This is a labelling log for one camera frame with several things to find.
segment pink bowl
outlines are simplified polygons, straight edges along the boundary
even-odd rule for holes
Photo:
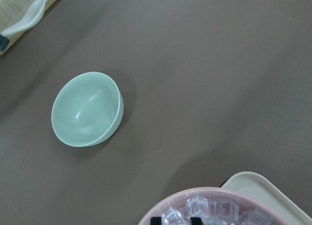
[[[157,205],[155,205],[142,218],[142,220],[139,222],[138,225],[150,225],[151,217],[160,216],[162,213],[166,212],[170,207],[181,208],[182,206],[185,205],[187,199],[195,195],[200,195],[205,198],[212,198],[214,200],[220,198],[233,199],[239,205],[240,209],[239,213],[249,208],[258,207],[262,211],[268,213],[274,219],[274,222],[277,223],[278,225],[289,225],[276,212],[274,212],[261,202],[251,197],[248,197],[244,194],[219,187],[197,187],[175,193],[167,197],[166,199],[162,200]]]

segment bowl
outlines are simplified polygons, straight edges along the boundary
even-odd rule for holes
[[[147,212],[147,214],[142,218],[138,225],[150,225],[151,217],[160,216],[162,213],[165,213],[170,207],[181,208],[185,205],[187,199],[195,195],[200,195],[205,198],[212,198],[214,200],[221,198],[233,199],[234,202],[239,205],[239,214],[241,214],[246,209],[257,207],[269,214],[276,224],[288,225],[288,223],[286,223],[276,212],[274,212],[261,202],[236,191],[219,187],[197,187],[173,194],[156,204],[149,212]]]
[[[123,115],[121,93],[112,78],[87,72],[71,79],[57,95],[51,113],[55,135],[74,147],[108,139]]]

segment pink bowl rim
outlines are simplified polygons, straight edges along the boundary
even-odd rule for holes
[[[180,192],[177,192],[175,194],[172,194],[171,196],[169,197],[166,197],[165,199],[163,199],[162,201],[160,201],[159,203],[157,203],[153,208],[151,208],[146,214],[145,216],[140,220],[140,222],[138,223],[138,225],[142,225],[144,221],[146,221],[147,219],[149,220],[154,212],[155,209],[157,209],[158,207],[162,206],[163,204],[166,204],[167,201],[171,200],[171,199],[174,199],[174,198],[177,198],[179,197],[180,195],[183,195],[183,194],[186,194],[186,193],[194,193],[194,192],[198,192],[198,193],[201,193],[201,192],[222,192],[222,193],[225,193],[225,194],[230,194],[230,195],[234,195],[234,196],[238,196],[238,197],[241,197],[243,199],[246,199],[248,201],[251,201],[252,203],[254,204],[257,204],[259,206],[259,208],[265,210],[265,212],[269,213],[271,216],[274,217],[274,220],[278,219],[280,222],[282,222],[284,225],[289,225],[289,223],[287,223],[279,214],[277,214],[274,210],[272,210],[271,208],[269,208],[267,205],[263,204],[262,202],[250,197],[250,196],[247,196],[243,193],[240,193],[240,192],[236,192],[236,191],[233,191],[233,190],[229,190],[229,189],[223,189],[223,188],[220,188],[220,187],[195,187],[195,188],[189,188],[189,189],[185,189],[183,191],[180,191]]]

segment bowl rim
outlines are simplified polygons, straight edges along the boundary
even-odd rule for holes
[[[65,141],[61,136],[60,134],[55,130],[55,127],[54,127],[54,122],[53,122],[53,116],[54,116],[54,109],[55,109],[55,105],[57,103],[57,101],[59,100],[59,97],[60,95],[64,92],[65,88],[70,86],[71,84],[75,83],[76,80],[80,77],[86,77],[86,76],[89,76],[89,75],[94,75],[94,74],[97,74],[99,76],[102,76],[102,77],[105,77],[105,78],[108,78],[109,81],[114,85],[114,88],[116,89],[117,91],[117,95],[118,95],[118,107],[117,107],[117,111],[116,111],[116,114],[115,114],[115,117],[112,121],[112,123],[110,124],[110,126],[107,128],[107,130],[102,134],[100,135],[98,138],[94,139],[93,141],[90,141],[90,142],[85,142],[85,143],[82,143],[82,144],[73,144],[73,143],[70,143],[68,141]],[[104,74],[102,72],[97,72],[97,71],[90,71],[90,72],[86,72],[86,73],[82,73],[80,75],[77,75],[75,77],[73,77],[71,80],[69,80],[63,87],[62,89],[58,92],[54,102],[53,102],[53,106],[52,106],[52,111],[51,111],[51,124],[52,124],[52,129],[55,133],[55,135],[57,136],[57,138],[62,141],[64,144],[67,144],[69,146],[72,146],[72,147],[87,147],[87,146],[91,146],[93,145],[94,143],[96,143],[97,141],[99,141],[100,139],[102,139],[113,127],[113,125],[115,124],[116,122],[116,119],[118,118],[118,115],[120,113],[120,106],[121,106],[121,93],[120,93],[120,90],[117,86],[117,84],[115,83],[115,81],[110,77],[108,76],[107,74]]]
[[[149,220],[152,216],[154,211],[162,206],[167,204],[167,202],[171,199],[177,198],[183,194],[187,194],[187,193],[193,193],[194,195],[196,194],[196,192],[202,193],[202,192],[221,192],[224,194],[228,194],[228,195],[234,195],[234,196],[238,196],[241,197],[243,199],[246,199],[254,204],[259,205],[260,209],[264,209],[266,213],[269,213],[270,216],[273,215],[274,219],[278,219],[280,222],[282,222],[282,225],[289,225],[277,212],[273,211],[271,208],[269,208],[267,205],[263,204],[262,202],[248,196],[245,195],[243,193],[240,192],[236,192],[233,190],[229,190],[229,189],[224,189],[224,188],[220,188],[220,187],[195,187],[195,188],[189,188],[189,189],[185,189],[183,191],[174,193],[168,197],[166,197],[165,199],[161,200],[159,203],[157,203],[155,206],[153,206],[145,215],[144,217],[140,220],[140,222],[138,223],[138,225],[143,225],[143,222],[146,220]]]

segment wooden cutting board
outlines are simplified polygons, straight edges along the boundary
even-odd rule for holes
[[[35,0],[0,0],[0,31],[21,20],[34,1]],[[56,0],[46,0],[45,10],[55,1]],[[0,55],[8,50],[23,33],[24,32],[20,32],[10,37],[9,45],[4,51],[0,51]]]

